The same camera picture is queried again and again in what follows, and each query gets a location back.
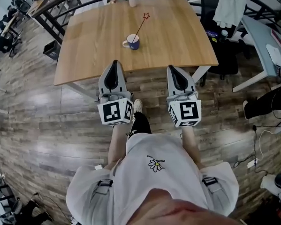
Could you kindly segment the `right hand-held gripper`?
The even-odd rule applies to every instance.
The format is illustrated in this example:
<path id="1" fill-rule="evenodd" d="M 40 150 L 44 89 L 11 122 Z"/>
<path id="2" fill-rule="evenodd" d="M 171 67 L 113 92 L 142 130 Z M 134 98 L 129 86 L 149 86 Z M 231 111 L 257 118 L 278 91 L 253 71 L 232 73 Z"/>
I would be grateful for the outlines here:
<path id="1" fill-rule="evenodd" d="M 195 83 L 180 67 L 167 67 L 168 112 L 176 128 L 196 126 L 202 119 L 202 104 Z"/>

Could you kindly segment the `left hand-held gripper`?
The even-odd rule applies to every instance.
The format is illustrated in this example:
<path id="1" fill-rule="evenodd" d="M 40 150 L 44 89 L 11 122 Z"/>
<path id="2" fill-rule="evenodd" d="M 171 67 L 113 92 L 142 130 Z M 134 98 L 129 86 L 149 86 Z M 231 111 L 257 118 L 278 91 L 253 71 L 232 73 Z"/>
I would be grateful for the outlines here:
<path id="1" fill-rule="evenodd" d="M 133 103 L 131 93 L 126 91 L 124 72 L 118 60 L 114 60 L 100 76 L 99 89 L 98 110 L 102 124 L 115 126 L 130 123 Z"/>

